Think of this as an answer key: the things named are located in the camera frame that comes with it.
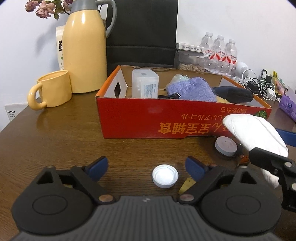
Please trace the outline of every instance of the purple cloth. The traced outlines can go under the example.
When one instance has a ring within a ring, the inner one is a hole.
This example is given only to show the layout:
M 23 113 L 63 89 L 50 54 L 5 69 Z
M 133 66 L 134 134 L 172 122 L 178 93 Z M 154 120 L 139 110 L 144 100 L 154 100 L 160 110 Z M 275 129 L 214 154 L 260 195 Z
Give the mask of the purple cloth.
M 168 95 L 178 92 L 182 100 L 217 102 L 211 87 L 201 77 L 170 84 L 166 87 L 166 91 Z
M 282 96 L 279 108 L 296 121 L 296 104 L 288 96 Z

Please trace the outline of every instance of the yellow mug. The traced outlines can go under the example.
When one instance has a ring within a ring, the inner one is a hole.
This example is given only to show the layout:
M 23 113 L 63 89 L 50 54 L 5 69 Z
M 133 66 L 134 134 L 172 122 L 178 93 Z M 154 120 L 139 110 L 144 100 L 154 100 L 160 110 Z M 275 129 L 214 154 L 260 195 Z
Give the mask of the yellow mug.
M 39 90 L 41 103 L 36 101 Z M 68 70 L 59 70 L 40 77 L 28 93 L 28 105 L 33 110 L 55 107 L 72 98 L 72 90 Z

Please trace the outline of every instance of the dried flower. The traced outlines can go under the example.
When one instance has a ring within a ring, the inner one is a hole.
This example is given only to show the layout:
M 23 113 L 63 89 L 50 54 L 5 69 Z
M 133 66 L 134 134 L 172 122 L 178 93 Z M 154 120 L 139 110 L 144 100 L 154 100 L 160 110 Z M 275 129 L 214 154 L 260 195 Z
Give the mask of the dried flower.
M 38 1 L 29 1 L 25 5 L 25 8 L 27 12 L 33 12 L 37 6 L 39 6 Z
M 49 18 L 51 14 L 54 14 L 55 4 L 46 3 L 44 0 L 41 2 L 39 9 L 36 11 L 36 15 L 40 18 Z
M 65 9 L 65 11 L 67 11 L 67 12 L 69 12 L 70 11 L 70 9 L 68 8 L 68 3 L 67 3 L 67 1 L 66 0 L 63 0 L 63 7 L 64 7 L 64 9 Z

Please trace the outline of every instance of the bottle label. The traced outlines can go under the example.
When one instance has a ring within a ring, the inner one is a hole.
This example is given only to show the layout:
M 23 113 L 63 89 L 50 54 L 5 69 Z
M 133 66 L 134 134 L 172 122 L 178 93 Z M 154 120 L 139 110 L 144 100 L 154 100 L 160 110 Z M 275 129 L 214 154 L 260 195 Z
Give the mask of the bottle label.
M 230 63 L 230 64 L 235 64 L 237 62 L 237 58 L 233 55 L 227 55 L 224 60 L 222 61 L 225 61 L 227 63 Z
M 211 56 L 214 56 L 215 51 L 212 50 L 212 49 L 207 49 L 207 50 L 205 51 L 205 53 L 207 53 L 207 54 L 209 55 L 209 58 L 211 58 Z
M 214 59 L 223 61 L 223 59 L 225 60 L 225 58 L 226 58 L 226 52 L 225 51 L 219 50 L 219 51 L 217 51 L 215 53 Z

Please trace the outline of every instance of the wall outlet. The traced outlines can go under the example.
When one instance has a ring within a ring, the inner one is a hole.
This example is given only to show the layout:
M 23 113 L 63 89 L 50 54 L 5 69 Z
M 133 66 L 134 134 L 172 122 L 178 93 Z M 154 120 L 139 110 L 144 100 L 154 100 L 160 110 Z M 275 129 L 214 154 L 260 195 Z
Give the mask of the wall outlet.
M 28 104 L 8 104 L 5 107 L 9 121 L 13 120 Z

